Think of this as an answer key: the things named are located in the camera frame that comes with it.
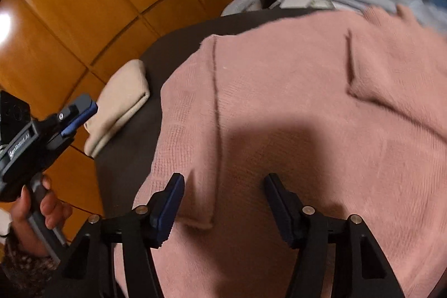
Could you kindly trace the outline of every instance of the wooden floor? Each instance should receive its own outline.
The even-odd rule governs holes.
[[[1,0],[11,29],[0,43],[0,88],[28,102],[39,119],[84,92],[96,99],[114,72],[159,37],[218,17],[231,1]],[[46,172],[74,207],[64,230],[70,240],[90,214],[103,214],[94,161],[83,153],[87,137],[80,128]]]

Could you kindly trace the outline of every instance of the logo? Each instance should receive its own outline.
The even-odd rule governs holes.
[[[22,145],[25,144],[25,142],[30,139],[30,132],[26,132],[26,134],[23,136],[23,138],[14,146],[14,148],[9,150],[9,158],[13,159],[14,154],[22,147]]]

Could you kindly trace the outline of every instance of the black table surface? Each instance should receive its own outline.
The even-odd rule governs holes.
[[[237,35],[264,23],[298,17],[314,9],[263,9],[216,18],[158,39],[141,56],[151,96],[95,159],[106,217],[123,215],[151,171],[161,127],[160,89],[168,77],[209,35]]]

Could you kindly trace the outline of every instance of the pink knit fabric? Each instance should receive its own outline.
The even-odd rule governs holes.
[[[186,177],[178,222],[153,250],[165,297],[285,295],[296,251],[261,189],[276,172],[322,213],[362,216],[406,297],[426,298],[447,266],[446,70],[445,40],[404,8],[204,40],[162,88],[152,172],[135,199]]]

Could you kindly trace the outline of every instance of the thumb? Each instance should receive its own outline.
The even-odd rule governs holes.
[[[31,196],[30,192],[26,188],[26,186],[22,187],[22,193],[20,197],[16,200],[13,208],[11,209],[11,217],[13,221],[23,221],[26,220],[28,213],[31,208]]]

